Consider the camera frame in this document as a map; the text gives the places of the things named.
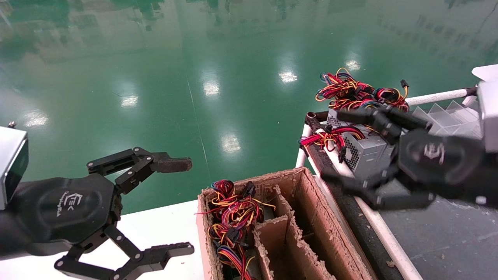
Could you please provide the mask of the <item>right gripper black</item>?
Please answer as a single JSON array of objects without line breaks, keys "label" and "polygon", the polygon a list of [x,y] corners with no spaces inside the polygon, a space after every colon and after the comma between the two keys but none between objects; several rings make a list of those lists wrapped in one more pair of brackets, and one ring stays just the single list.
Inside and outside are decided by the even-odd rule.
[{"label": "right gripper black", "polygon": [[[431,135],[432,123],[394,107],[341,109],[343,122],[370,126],[389,145],[396,145],[397,161],[367,177],[323,172],[343,194],[361,198],[372,210],[425,209],[435,194],[462,201],[487,200],[487,153],[476,138]],[[407,194],[382,194],[379,189],[398,181]]]}]

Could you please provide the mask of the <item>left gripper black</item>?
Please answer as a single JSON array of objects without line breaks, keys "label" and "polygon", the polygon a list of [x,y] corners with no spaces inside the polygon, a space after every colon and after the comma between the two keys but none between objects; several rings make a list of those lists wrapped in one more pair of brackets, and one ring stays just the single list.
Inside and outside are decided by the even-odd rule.
[{"label": "left gripper black", "polygon": [[[80,280],[137,280],[164,270],[171,258],[191,255],[194,247],[184,242],[139,250],[115,226],[123,208],[119,194],[130,193],[155,172],[185,172],[192,166],[189,157],[134,147],[90,161],[87,177],[20,182],[11,197],[11,255],[51,256],[69,250],[54,268]],[[105,178],[123,170],[114,184]],[[123,266],[112,270],[80,262],[107,239],[129,257]]]}]

